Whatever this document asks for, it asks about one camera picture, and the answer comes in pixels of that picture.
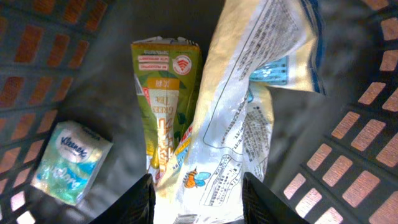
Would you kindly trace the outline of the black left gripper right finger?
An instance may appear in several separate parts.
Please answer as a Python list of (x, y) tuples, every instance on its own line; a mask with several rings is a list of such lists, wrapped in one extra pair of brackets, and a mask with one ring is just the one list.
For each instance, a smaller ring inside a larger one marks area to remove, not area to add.
[(245, 224), (308, 224), (250, 172), (243, 176), (242, 199)]

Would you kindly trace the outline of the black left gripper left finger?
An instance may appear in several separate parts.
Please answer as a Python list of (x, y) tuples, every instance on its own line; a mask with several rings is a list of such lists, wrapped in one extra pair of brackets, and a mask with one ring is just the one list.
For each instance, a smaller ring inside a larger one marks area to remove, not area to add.
[(145, 174), (90, 224), (153, 224), (154, 208), (153, 177)]

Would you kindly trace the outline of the cream snack bag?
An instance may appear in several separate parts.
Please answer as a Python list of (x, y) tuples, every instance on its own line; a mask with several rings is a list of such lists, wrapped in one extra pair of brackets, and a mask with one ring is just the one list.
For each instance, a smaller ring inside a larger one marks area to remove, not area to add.
[(155, 223), (243, 218), (245, 173), (263, 180), (274, 112), (270, 88), (324, 93), (317, 1), (226, 1), (203, 68), (188, 138), (156, 187)]

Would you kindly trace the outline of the Kleenex tissue pack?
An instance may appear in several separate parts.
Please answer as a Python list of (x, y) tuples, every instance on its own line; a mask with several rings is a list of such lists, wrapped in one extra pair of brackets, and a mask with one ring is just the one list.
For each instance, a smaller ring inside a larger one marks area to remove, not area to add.
[(68, 205), (88, 193), (113, 143), (74, 121), (58, 123), (31, 186)]

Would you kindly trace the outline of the green tea carton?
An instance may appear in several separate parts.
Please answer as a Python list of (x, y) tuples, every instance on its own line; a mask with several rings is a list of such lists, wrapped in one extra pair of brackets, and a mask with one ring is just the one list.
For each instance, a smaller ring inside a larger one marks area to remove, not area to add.
[(203, 57), (200, 46), (183, 37), (138, 40), (131, 52), (147, 171), (158, 183), (193, 121)]

